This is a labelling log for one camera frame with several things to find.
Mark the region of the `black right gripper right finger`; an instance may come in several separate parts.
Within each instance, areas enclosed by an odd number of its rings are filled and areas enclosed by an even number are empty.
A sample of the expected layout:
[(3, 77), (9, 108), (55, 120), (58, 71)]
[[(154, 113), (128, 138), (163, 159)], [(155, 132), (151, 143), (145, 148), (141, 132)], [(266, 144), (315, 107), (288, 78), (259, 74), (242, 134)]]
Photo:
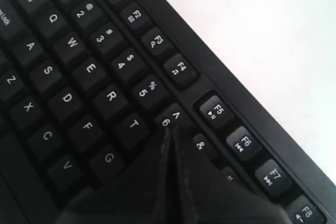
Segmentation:
[(179, 127), (172, 164), (181, 223), (291, 223), (284, 209), (229, 180)]

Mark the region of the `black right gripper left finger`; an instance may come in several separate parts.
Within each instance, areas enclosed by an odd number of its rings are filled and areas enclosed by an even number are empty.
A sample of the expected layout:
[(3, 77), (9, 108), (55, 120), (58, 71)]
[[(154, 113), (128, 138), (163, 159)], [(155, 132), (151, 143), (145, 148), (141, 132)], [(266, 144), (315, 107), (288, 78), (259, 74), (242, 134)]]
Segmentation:
[(57, 223), (168, 223), (171, 130), (150, 137), (139, 157), (97, 192), (69, 204)]

